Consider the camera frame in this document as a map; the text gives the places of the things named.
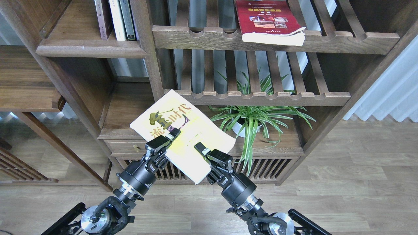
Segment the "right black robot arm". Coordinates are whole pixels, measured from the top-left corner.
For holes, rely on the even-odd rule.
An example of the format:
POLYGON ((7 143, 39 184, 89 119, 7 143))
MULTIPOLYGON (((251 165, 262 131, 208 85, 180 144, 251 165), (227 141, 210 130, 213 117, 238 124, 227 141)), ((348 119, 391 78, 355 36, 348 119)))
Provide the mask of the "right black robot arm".
POLYGON ((288 214, 268 214, 263 210, 263 201, 255 195, 255 184, 243 173, 232 167, 232 156, 217 149, 210 150, 202 143, 195 149, 211 167, 207 180, 217 183, 221 195, 231 205, 227 213, 234 213, 248 225, 251 235, 328 235, 329 232, 294 209, 288 214))

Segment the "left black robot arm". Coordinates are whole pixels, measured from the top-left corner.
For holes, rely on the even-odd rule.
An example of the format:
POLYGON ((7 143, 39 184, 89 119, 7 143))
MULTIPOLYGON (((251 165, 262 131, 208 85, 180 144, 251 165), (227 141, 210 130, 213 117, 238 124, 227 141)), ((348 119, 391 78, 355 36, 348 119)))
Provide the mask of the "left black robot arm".
POLYGON ((166 166, 166 151, 180 132, 174 128, 166 136, 146 143, 147 151, 142 159, 131 162, 117 174, 122 185, 113 191, 113 196, 89 208, 84 203, 77 204, 44 234, 75 235, 85 231, 89 235, 113 235, 133 223, 135 218, 129 215, 130 211, 136 206, 136 200, 144 200, 143 196, 156 181, 155 172, 166 166))

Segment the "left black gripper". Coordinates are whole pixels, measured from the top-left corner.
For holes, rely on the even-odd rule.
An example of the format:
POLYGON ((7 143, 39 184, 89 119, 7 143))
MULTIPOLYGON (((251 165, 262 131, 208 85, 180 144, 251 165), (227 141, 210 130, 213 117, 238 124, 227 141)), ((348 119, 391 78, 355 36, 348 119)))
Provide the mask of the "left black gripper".
POLYGON ((125 196, 144 196, 156 181, 155 172, 166 166, 166 151, 180 133, 178 128, 173 128, 166 136, 160 135, 148 141, 145 144, 147 152, 142 159, 131 162, 118 174, 122 182, 118 190, 125 196))

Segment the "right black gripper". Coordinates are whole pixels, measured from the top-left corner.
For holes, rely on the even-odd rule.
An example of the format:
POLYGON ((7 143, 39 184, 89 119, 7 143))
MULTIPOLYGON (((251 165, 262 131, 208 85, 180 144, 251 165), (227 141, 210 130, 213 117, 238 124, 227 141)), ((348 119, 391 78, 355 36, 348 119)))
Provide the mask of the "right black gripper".
POLYGON ((210 150, 201 142, 198 142, 194 148, 209 163, 211 171, 207 175, 210 184, 217 183, 223 191, 221 195, 233 207, 242 206, 249 196, 256 189, 255 184, 243 173, 237 173, 232 168, 232 156, 219 151, 210 150))

